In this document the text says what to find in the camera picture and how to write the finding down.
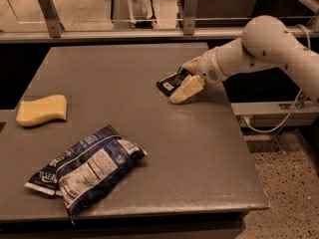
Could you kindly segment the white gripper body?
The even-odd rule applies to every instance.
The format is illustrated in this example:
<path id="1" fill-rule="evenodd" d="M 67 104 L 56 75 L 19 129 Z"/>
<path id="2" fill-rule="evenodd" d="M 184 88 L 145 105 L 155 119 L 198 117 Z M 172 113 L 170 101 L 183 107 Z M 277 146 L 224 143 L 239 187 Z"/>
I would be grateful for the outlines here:
<path id="1" fill-rule="evenodd" d="M 197 73 L 203 77 L 208 84 L 221 83 L 227 79 L 227 75 L 217 62 L 218 50 L 219 48 L 215 47 L 204 52 L 196 64 Z"/>

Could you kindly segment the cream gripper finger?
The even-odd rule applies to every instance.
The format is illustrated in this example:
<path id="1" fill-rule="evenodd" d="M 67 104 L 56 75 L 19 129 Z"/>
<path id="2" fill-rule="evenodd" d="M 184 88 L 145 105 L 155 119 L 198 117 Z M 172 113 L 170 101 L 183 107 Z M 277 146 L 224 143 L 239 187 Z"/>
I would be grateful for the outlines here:
<path id="1" fill-rule="evenodd" d="M 171 94 L 169 100 L 173 104 L 180 104 L 201 92 L 204 85 L 205 82 L 201 76 L 187 76 L 181 85 Z"/>
<path id="2" fill-rule="evenodd" d="M 197 74 L 196 65 L 197 65 L 199 60 L 200 60 L 200 56 L 195 57 L 195 58 L 183 63 L 181 66 L 184 69 L 186 69 L 187 71 L 189 71 L 191 74 L 196 75 Z"/>

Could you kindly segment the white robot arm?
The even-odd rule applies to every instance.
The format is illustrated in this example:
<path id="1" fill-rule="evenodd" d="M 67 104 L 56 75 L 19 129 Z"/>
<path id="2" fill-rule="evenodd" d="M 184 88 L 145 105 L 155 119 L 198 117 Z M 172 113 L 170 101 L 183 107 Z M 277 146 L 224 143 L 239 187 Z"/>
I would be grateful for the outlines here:
<path id="1" fill-rule="evenodd" d="M 247 74 L 279 68 L 310 100 L 319 104 L 319 54 L 302 45 L 288 28 L 271 16 L 250 20 L 242 35 L 184 63 L 189 75 L 169 97 L 174 104 L 204 87 Z"/>

